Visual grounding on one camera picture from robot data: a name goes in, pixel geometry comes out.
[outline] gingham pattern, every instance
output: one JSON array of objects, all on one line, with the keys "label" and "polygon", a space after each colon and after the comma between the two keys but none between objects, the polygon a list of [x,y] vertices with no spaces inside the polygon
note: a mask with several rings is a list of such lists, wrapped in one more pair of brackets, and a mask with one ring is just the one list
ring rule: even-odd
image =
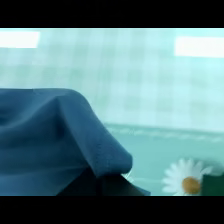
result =
[{"label": "gingham pattern", "polygon": [[1,88],[77,90],[105,123],[224,131],[224,60],[174,56],[176,36],[224,29],[26,30],[38,48],[0,49]]}]

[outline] blurred white patch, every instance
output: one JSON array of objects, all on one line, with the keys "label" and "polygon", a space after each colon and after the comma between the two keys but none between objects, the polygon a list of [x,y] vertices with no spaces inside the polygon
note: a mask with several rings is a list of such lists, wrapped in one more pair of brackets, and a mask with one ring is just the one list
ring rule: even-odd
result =
[{"label": "blurred white patch", "polygon": [[37,48],[40,32],[0,31],[2,48]]},{"label": "blurred white patch", "polygon": [[177,37],[175,56],[224,58],[224,38]]}]

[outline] dark blue garment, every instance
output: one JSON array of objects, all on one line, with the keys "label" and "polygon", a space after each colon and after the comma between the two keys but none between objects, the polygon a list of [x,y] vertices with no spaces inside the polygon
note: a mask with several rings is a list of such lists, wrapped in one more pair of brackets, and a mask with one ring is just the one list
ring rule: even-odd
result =
[{"label": "dark blue garment", "polygon": [[66,89],[0,89],[0,195],[57,195],[87,167],[127,173],[132,156]]}]

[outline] teal surface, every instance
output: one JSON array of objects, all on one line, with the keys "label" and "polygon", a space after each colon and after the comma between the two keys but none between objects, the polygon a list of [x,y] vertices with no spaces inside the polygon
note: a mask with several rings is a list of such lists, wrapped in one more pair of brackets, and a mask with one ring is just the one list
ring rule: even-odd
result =
[{"label": "teal surface", "polygon": [[40,41],[36,49],[0,49],[0,88],[82,93],[108,128],[116,126],[113,134],[134,155],[132,175],[147,179],[135,181],[152,195],[162,194],[163,172],[180,157],[222,167],[224,59],[177,57],[174,46],[179,36],[224,37],[224,29],[7,30],[39,31]]}]

